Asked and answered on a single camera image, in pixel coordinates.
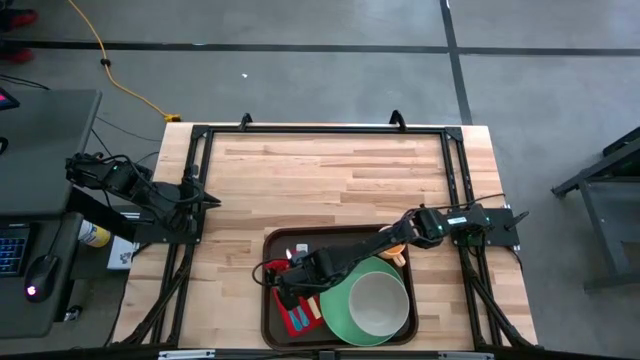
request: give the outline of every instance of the green bowl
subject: green bowl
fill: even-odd
[[[351,287],[361,276],[380,271],[402,282],[398,272],[384,260],[372,256],[362,261],[338,286],[320,294],[320,307],[324,321],[333,333],[343,341],[355,346],[375,346],[389,340],[389,336],[374,336],[364,332],[356,325],[349,312],[349,293]]]

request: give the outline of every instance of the keyboard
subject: keyboard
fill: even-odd
[[[30,230],[28,224],[0,227],[0,277],[22,275]]]

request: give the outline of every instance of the yellow cable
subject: yellow cable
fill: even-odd
[[[93,33],[93,36],[96,37],[96,40],[98,40],[98,44],[100,45],[100,50],[102,50],[102,58],[103,59],[108,59],[107,58],[107,51],[104,49],[104,45],[102,44],[102,40],[100,39],[100,36],[98,35],[98,33],[96,32],[96,29],[93,27],[93,25],[91,24],[91,21],[89,21],[89,19],[84,15],[84,13],[82,12],[82,10],[80,10],[80,8],[73,2],[73,0],[68,0],[69,4],[71,4],[71,6],[73,6],[74,9],[76,9],[76,11],[78,12],[78,14],[82,17],[82,19],[84,19],[84,22],[87,23],[87,25],[89,26],[89,29],[91,29],[91,32]],[[111,81],[111,83],[117,87],[118,89],[126,92],[127,94],[136,97],[142,101],[144,101],[145,103],[147,103],[147,105],[151,106],[152,108],[154,108],[157,112],[159,112],[160,114],[162,114],[162,116],[164,116],[164,120],[166,122],[178,122],[180,121],[180,114],[168,114],[164,111],[162,111],[158,106],[156,106],[154,103],[152,103],[151,101],[147,100],[145,97],[136,94],[135,92],[127,89],[126,87],[120,85],[117,81],[115,81],[113,79],[113,76],[111,75],[111,70],[109,70],[109,65],[108,64],[103,64],[104,65],[104,70],[107,72],[107,76],[109,77],[109,80]]]

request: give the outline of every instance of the bottle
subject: bottle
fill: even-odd
[[[86,220],[82,221],[82,227],[78,234],[78,240],[92,247],[103,247],[111,240],[111,233]]]

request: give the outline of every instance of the metal stand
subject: metal stand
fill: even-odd
[[[585,291],[640,283],[624,243],[638,243],[640,233],[640,128],[603,150],[605,157],[551,191],[564,198],[580,190],[600,242],[609,276],[584,283]]]
[[[442,145],[442,154],[444,158],[447,183],[449,187],[449,198],[453,205],[459,204],[457,185],[453,173],[453,160],[450,152],[450,142],[455,142],[460,162],[461,175],[463,179],[463,188],[467,202],[473,202],[473,189],[471,186],[471,176],[469,166],[467,164],[466,153],[462,131],[459,127],[409,127],[406,126],[404,119],[399,112],[394,111],[392,114],[390,125],[398,125],[393,127],[389,125],[347,125],[347,126],[289,126],[289,125],[258,125],[253,124],[251,116],[245,114],[243,121],[238,125],[194,125],[191,132],[191,142],[189,144],[189,152],[185,164],[185,171],[193,166],[195,161],[195,153],[198,141],[204,139],[204,155],[200,165],[199,180],[205,183],[208,173],[208,165],[211,156],[213,138],[215,133],[340,133],[340,134],[425,134],[435,135],[440,138]],[[199,224],[204,223],[204,212]],[[317,360],[336,360],[336,359],[608,359],[607,357],[571,354],[544,350],[540,347],[531,345],[526,341],[517,330],[511,325],[507,317],[500,310],[500,307],[493,300],[491,294],[491,286],[489,281],[489,271],[483,247],[476,250],[478,257],[477,273],[469,259],[468,245],[456,240],[454,243],[458,246],[460,254],[461,270],[464,280],[465,295],[467,298],[467,306],[469,309],[469,321],[471,324],[471,332],[474,343],[474,352],[438,352],[438,351],[300,351],[295,353],[280,353],[273,350],[257,350],[257,349],[204,349],[204,350],[178,350],[178,339],[180,337],[180,329],[186,302],[189,274],[191,271],[191,263],[195,252],[195,245],[186,245],[184,257],[178,268],[173,274],[173,264],[177,255],[178,245],[169,245],[169,252],[165,264],[165,270],[162,280],[161,292],[158,301],[151,308],[145,319],[136,327],[134,332],[120,343],[112,344],[108,348],[99,349],[81,349],[67,350],[60,352],[48,352],[40,354],[25,354],[23,358],[50,358],[50,359],[78,359],[91,358],[92,360],[103,358],[126,358],[143,359],[143,358],[162,358],[162,359],[207,359],[216,358],[219,360],[238,360],[238,359],[271,359],[283,357],[311,358]],[[171,332],[165,342],[160,342],[161,329],[164,321],[164,313],[167,303],[171,296],[178,292],[176,308],[171,326]],[[482,301],[487,307],[490,318],[490,330],[492,345],[488,345],[480,329],[480,319],[475,301],[475,292],[478,293]],[[149,331],[152,330],[151,344],[140,345]],[[512,347],[501,345],[502,331],[509,340]]]

